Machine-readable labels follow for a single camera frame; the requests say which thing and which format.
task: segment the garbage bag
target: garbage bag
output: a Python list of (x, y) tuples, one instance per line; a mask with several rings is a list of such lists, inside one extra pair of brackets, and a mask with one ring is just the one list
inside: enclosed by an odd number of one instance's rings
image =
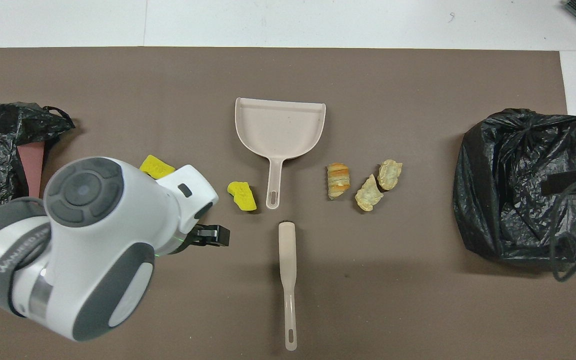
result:
[(28, 196), (17, 146), (32, 142), (46, 142), (50, 146), (60, 134), (73, 128), (68, 114), (55, 107), (22, 102), (0, 104), (0, 205)]
[[(475, 125), (463, 137), (452, 193), (466, 249), (509, 264), (570, 268), (576, 262), (576, 194), (551, 221), (556, 196), (542, 195), (540, 183), (572, 170), (576, 116), (505, 109)], [(552, 261), (551, 228), (557, 239)]]

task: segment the bag handle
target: bag handle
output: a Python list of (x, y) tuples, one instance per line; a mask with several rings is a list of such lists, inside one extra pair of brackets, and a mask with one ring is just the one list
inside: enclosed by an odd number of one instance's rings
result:
[(66, 111), (64, 111), (64, 110), (62, 110), (62, 109), (59, 109), (59, 107), (44, 106), (44, 107), (42, 107), (42, 109), (44, 109), (44, 110), (47, 111), (47, 112), (50, 112), (51, 110), (54, 110), (54, 111), (58, 112), (59, 115), (60, 115), (62, 118), (67, 119), (67, 120), (69, 120), (69, 121), (72, 121), (71, 116), (70, 116)]
[[(562, 191), (560, 194), (558, 194), (557, 198), (555, 199), (555, 203), (554, 203), (554, 211), (550, 215), (550, 223), (551, 224), (557, 224), (558, 219), (560, 219), (562, 217), (563, 202), (574, 191), (576, 191), (576, 181), (573, 182), (572, 184), (568, 185), (568, 187), (566, 187), (566, 189), (564, 189), (564, 191)], [(548, 229), (548, 232), (546, 232), (544, 239), (548, 240), (550, 242), (550, 266), (552, 268), (552, 276), (554, 276), (554, 278), (558, 282), (563, 283), (564, 281), (568, 280), (571, 276), (573, 276), (576, 273), (576, 262), (574, 262), (574, 265), (571, 268), (567, 269), (563, 275), (560, 275), (560, 271), (558, 271), (558, 268), (557, 268), (556, 254), (555, 254), (555, 252), (556, 252), (555, 248), (557, 247), (557, 244), (560, 240), (557, 239), (557, 237), (555, 237), (555, 227), (554, 226), (551, 226)]]

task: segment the yellow sponge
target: yellow sponge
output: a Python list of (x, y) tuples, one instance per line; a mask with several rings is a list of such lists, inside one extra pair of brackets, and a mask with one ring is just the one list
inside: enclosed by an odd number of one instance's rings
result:
[(228, 194), (234, 196), (233, 201), (239, 209), (245, 212), (252, 212), (257, 209), (255, 198), (252, 196), (252, 191), (250, 191), (250, 186), (247, 182), (231, 182), (228, 184)]
[(154, 179), (161, 179), (168, 174), (174, 173), (175, 168), (153, 155), (148, 155), (146, 160), (144, 160), (141, 166), (139, 166), (139, 170), (150, 175)]

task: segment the beige brush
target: beige brush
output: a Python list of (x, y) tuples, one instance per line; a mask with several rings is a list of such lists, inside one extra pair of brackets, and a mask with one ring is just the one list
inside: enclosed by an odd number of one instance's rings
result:
[(286, 349), (297, 349), (297, 318), (295, 317), (295, 282), (297, 281), (297, 244), (295, 224), (279, 223), (279, 275), (283, 285), (283, 320)]

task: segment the beige dustpan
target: beige dustpan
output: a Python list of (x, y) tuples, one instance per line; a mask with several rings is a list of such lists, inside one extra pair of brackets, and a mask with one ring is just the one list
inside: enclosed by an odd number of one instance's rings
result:
[(326, 105), (237, 98), (235, 127), (240, 141), (270, 161), (265, 206), (279, 207), (282, 164), (315, 147), (322, 136)]

